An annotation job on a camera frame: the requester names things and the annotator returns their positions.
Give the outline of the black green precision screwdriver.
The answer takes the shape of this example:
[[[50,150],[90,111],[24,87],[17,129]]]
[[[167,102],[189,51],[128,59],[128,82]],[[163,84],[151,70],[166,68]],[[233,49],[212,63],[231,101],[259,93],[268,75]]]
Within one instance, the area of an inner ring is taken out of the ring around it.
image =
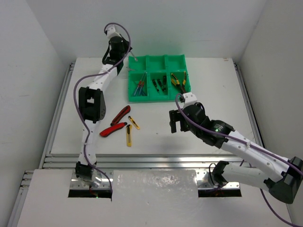
[[[165,92],[165,87],[163,86],[162,81],[161,81],[160,79],[157,79],[157,82],[158,82],[158,84],[159,84],[161,90],[162,90],[163,92]]]

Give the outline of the large yellow box cutter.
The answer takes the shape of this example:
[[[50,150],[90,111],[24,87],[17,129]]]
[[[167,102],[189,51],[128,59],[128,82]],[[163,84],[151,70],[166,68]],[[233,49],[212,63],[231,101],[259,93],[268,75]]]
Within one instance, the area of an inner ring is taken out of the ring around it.
[[[131,147],[132,146],[132,126],[130,124],[128,124],[126,126],[126,145],[128,147]]]

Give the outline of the green six-compartment bin tray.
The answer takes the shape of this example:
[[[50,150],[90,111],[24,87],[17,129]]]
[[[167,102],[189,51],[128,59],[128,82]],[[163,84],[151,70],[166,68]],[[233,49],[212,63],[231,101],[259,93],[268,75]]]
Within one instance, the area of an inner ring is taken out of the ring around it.
[[[185,55],[128,57],[130,102],[174,101],[178,93],[191,91]]]

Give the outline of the small yellow box cutter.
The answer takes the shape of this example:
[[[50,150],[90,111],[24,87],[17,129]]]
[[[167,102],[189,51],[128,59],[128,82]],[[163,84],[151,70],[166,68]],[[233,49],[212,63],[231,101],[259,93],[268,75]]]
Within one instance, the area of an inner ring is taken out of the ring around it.
[[[131,116],[128,116],[128,119],[130,120],[130,122],[134,125],[134,127],[136,129],[140,129],[140,126],[136,123],[136,121],[131,117]]]

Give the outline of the black red utility knife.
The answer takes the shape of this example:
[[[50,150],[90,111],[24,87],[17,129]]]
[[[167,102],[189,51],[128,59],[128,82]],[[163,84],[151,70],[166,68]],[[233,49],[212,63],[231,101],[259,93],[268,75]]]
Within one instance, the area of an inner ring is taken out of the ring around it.
[[[126,116],[128,113],[130,113],[131,107],[129,105],[125,106],[112,120],[111,126],[118,124],[124,116]]]

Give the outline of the small silver wrench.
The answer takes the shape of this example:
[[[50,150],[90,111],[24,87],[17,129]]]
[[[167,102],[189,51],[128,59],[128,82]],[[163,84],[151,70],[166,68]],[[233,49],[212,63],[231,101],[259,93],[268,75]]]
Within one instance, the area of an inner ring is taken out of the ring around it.
[[[133,57],[135,62],[138,62],[138,58],[133,54],[133,52],[130,52],[130,55]]]

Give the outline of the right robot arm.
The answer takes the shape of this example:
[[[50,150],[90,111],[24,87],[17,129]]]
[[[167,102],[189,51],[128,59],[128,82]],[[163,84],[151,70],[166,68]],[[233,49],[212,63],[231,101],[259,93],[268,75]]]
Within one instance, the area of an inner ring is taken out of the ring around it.
[[[231,125],[221,120],[210,120],[201,103],[169,112],[171,132],[176,122],[180,130],[190,131],[209,146],[233,153],[251,164],[243,167],[229,161],[219,161],[209,171],[212,187],[239,182],[269,192],[275,199],[292,204],[303,180],[303,161],[298,157],[288,159],[260,147],[244,138]]]

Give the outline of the yellow needle nose pliers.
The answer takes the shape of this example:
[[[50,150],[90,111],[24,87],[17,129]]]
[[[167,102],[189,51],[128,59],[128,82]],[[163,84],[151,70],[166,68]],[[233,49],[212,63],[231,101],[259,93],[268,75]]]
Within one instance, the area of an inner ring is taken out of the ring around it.
[[[182,91],[182,94],[186,93],[186,82],[187,82],[187,72],[184,71],[184,78],[183,78],[183,81],[181,83],[181,91]]]

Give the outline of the yellow handled pliers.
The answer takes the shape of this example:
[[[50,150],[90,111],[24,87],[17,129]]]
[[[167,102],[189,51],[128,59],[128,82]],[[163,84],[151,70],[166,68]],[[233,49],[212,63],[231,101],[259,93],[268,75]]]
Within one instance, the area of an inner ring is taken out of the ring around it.
[[[175,74],[173,74],[173,73],[170,74],[170,80],[171,80],[171,83],[172,83],[177,89],[181,89],[181,84],[180,84],[178,78],[175,76]]]

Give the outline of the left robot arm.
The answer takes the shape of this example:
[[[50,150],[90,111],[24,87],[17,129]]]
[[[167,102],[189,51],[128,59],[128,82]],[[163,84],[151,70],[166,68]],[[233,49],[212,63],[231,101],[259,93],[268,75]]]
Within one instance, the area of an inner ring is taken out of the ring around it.
[[[108,48],[102,59],[99,74],[93,75],[92,83],[78,91],[78,115],[83,123],[81,152],[76,163],[75,174],[84,181],[92,181],[96,170],[96,129],[106,114],[104,92],[109,83],[120,73],[123,60],[131,50],[130,44],[119,33],[109,37]]]

